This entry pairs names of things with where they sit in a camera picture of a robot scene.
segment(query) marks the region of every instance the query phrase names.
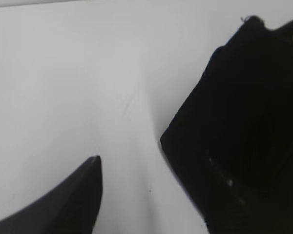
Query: black object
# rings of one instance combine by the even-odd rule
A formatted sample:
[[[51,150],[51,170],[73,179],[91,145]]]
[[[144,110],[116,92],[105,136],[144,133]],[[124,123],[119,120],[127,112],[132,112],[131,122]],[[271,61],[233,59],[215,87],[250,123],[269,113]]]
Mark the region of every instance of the black object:
[[[0,234],[91,234],[102,199],[100,156],[88,158],[56,188],[0,221]]]
[[[211,234],[293,234],[292,36],[250,17],[161,136]]]

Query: white backdrop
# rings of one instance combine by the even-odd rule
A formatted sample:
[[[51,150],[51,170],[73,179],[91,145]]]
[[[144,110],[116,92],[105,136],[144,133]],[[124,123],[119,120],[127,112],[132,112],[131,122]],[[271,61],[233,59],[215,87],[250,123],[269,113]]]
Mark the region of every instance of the white backdrop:
[[[95,234],[206,234],[158,140],[248,15],[276,28],[293,19],[293,0],[0,8],[0,219],[100,155]]]

